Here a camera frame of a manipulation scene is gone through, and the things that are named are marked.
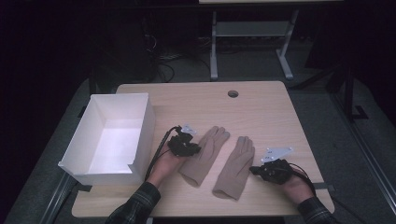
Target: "black sensor device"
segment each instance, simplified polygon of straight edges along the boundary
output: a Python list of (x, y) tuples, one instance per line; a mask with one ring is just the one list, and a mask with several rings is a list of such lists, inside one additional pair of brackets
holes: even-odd
[(249, 170), (254, 175), (261, 176), (263, 180), (278, 185), (283, 185), (291, 179), (292, 175), (296, 175), (300, 177), (309, 186), (309, 188), (311, 188), (312, 192), (316, 196), (317, 193), (315, 192), (314, 184), (312, 184), (306, 172), (302, 169), (305, 173), (305, 175), (302, 175), (294, 171), (290, 165), (291, 163), (288, 163), (286, 160), (277, 159), (276, 161), (268, 161), (262, 166), (251, 166)]
[(168, 146), (175, 156), (189, 157), (201, 150), (198, 144), (190, 142), (192, 139), (191, 134), (183, 133), (180, 126), (176, 127), (175, 131), (177, 135), (172, 136), (168, 142)]

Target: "dark wall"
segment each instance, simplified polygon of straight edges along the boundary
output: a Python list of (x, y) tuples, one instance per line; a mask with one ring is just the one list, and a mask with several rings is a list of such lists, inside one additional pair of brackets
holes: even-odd
[(87, 19), (66, 2), (0, 6), (3, 222), (73, 93), (87, 78)]
[(396, 125), (396, 6), (388, 0), (346, 1), (330, 10), (307, 65), (342, 63), (372, 92)]

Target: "person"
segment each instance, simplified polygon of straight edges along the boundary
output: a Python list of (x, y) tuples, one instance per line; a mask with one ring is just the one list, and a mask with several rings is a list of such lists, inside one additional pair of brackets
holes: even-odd
[[(147, 181), (123, 205), (118, 207), (106, 220), (106, 223), (144, 224), (157, 202), (161, 199), (159, 187), (177, 167), (187, 158), (175, 156), (167, 144), (161, 150), (160, 158), (152, 168)], [(279, 188), (297, 205), (306, 224), (338, 223), (329, 210), (314, 196), (311, 188), (297, 176)]]

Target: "wrist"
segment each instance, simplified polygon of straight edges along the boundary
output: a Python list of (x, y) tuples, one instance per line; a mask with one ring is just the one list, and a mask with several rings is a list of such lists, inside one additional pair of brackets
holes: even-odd
[(315, 197), (313, 194), (300, 194), (293, 199), (293, 202), (295, 204), (300, 204), (313, 197)]
[(154, 185), (158, 189), (160, 187), (161, 183), (163, 182), (163, 177), (156, 175), (155, 173), (152, 173), (148, 177), (147, 182)]

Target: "hole in table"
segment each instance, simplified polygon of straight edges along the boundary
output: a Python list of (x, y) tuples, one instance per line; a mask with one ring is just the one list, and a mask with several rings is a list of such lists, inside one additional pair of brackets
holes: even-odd
[(238, 97), (239, 93), (237, 91), (228, 91), (228, 96), (231, 98)]

